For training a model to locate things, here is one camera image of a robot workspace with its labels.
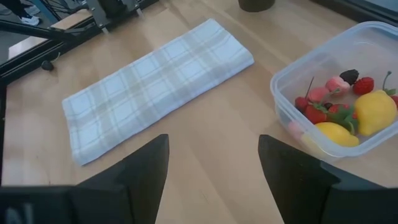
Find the dark blackberry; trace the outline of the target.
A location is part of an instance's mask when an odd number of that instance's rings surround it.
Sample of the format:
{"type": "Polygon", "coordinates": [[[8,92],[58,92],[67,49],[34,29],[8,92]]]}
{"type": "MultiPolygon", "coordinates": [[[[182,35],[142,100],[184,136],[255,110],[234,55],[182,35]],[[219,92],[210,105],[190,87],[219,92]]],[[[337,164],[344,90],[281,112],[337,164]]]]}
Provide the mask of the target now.
{"type": "Polygon", "coordinates": [[[354,85],[358,80],[359,72],[355,69],[344,71],[340,74],[340,78],[342,78],[345,82],[347,82],[350,86],[354,85]]]}

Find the potted plant in black pot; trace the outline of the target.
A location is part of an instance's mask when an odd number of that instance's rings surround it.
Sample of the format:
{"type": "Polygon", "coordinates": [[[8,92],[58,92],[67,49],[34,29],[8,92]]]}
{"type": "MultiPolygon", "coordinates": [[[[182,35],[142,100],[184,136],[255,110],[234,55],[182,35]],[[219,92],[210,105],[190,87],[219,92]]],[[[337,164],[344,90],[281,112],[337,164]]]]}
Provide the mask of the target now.
{"type": "Polygon", "coordinates": [[[270,9],[275,0],[238,0],[239,7],[246,12],[261,12],[270,9]]]}

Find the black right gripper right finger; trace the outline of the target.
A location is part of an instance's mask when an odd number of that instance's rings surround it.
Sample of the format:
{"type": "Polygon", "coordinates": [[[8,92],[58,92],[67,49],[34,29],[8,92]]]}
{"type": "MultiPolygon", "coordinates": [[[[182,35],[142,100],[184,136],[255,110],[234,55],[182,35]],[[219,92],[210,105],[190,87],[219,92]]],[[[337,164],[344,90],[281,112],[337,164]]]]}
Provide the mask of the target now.
{"type": "Polygon", "coordinates": [[[258,153],[285,224],[398,224],[398,187],[358,177],[266,134],[258,153]]]}

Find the yellow lemon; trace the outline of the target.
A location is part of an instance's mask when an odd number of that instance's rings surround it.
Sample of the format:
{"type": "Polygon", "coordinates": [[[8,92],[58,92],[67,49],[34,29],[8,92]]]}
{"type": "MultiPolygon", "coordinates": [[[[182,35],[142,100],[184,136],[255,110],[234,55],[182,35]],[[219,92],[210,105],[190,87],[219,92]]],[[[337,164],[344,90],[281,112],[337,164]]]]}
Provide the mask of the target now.
{"type": "Polygon", "coordinates": [[[358,131],[370,136],[390,126],[398,113],[394,100],[384,91],[377,90],[360,96],[354,102],[358,117],[358,131]]]}
{"type": "Polygon", "coordinates": [[[315,125],[329,140],[343,147],[356,147],[359,139],[347,129],[332,122],[322,122],[315,125]]]}

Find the small red cherry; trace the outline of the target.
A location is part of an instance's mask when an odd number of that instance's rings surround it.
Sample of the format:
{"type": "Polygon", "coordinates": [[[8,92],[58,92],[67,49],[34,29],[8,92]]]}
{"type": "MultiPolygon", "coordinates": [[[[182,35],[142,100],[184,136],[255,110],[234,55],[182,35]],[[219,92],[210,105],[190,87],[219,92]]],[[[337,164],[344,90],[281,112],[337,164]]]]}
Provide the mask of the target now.
{"type": "Polygon", "coordinates": [[[299,96],[295,99],[295,108],[298,109],[301,113],[304,113],[305,109],[309,105],[308,94],[311,90],[313,80],[314,80],[314,77],[312,77],[312,79],[310,81],[310,84],[307,88],[305,96],[299,96]]]}

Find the clear plastic tupperware container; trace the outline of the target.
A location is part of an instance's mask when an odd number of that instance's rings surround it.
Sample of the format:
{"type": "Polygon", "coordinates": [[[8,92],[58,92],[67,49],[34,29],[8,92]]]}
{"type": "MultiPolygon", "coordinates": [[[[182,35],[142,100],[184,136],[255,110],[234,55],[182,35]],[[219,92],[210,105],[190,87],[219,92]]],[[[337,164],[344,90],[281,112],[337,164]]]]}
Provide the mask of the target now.
{"type": "MultiPolygon", "coordinates": [[[[280,122],[307,153],[325,161],[360,156],[398,134],[397,113],[390,126],[370,136],[358,131],[354,136],[359,139],[359,145],[343,147],[329,140],[295,108],[295,99],[305,96],[312,77],[311,89],[325,87],[330,78],[352,69],[359,72],[358,80],[374,79],[372,92],[382,90],[383,80],[391,71],[386,87],[396,88],[398,96],[398,27],[383,22],[357,24],[276,73],[271,80],[271,93],[280,122]]],[[[354,106],[359,97],[353,93],[352,85],[344,95],[334,96],[329,92],[321,102],[309,101],[309,105],[319,105],[328,111],[334,104],[354,106]]]]}

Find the dark cherry with stem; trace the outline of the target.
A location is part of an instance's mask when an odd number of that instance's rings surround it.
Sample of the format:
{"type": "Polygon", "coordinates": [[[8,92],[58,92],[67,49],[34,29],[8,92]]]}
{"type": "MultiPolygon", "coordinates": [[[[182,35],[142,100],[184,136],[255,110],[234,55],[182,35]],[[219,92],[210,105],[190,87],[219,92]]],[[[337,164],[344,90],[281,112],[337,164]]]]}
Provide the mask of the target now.
{"type": "Polygon", "coordinates": [[[55,66],[53,65],[53,63],[60,57],[60,52],[57,54],[57,56],[52,59],[52,60],[44,60],[41,64],[41,69],[51,72],[55,69],[55,66]]]}

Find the red strawberry with green leaves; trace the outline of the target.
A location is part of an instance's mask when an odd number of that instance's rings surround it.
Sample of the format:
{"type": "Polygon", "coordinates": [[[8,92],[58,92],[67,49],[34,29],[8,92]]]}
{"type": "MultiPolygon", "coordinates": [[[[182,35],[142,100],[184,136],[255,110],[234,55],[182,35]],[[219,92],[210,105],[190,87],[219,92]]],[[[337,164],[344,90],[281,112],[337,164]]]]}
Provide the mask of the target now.
{"type": "Polygon", "coordinates": [[[358,118],[354,106],[347,104],[334,104],[328,109],[327,121],[339,124],[347,129],[350,134],[358,132],[358,118]]]}

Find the plaid folded dish towel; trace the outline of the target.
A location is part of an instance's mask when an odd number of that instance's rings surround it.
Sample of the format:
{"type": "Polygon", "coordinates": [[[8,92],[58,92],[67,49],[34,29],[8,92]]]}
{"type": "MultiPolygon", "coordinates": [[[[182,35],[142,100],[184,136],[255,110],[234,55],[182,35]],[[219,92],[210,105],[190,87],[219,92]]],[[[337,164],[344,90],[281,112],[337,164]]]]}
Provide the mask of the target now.
{"type": "Polygon", "coordinates": [[[83,166],[254,63],[214,19],[65,98],[73,160],[83,166]]]}

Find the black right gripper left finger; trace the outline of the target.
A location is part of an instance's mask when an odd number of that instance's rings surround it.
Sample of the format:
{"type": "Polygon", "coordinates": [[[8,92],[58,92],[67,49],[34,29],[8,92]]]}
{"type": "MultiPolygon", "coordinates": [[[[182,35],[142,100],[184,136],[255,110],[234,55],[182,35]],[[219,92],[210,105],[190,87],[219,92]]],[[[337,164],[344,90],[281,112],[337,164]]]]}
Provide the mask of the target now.
{"type": "Polygon", "coordinates": [[[161,134],[74,190],[78,224],[154,224],[169,166],[161,134]]]}

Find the pink fruit piece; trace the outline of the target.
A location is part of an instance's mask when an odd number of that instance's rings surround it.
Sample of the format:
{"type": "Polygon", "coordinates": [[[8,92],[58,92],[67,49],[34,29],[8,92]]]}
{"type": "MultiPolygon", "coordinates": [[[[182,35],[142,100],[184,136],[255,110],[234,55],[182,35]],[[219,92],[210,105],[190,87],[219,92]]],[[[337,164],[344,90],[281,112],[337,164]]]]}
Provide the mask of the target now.
{"type": "Polygon", "coordinates": [[[307,99],[312,103],[319,103],[329,94],[329,89],[326,87],[316,87],[308,92],[307,99]]]}
{"type": "Polygon", "coordinates": [[[330,78],[326,84],[325,87],[332,92],[334,96],[341,96],[344,95],[349,91],[351,86],[349,85],[348,82],[344,81],[341,77],[335,76],[330,78]]]}

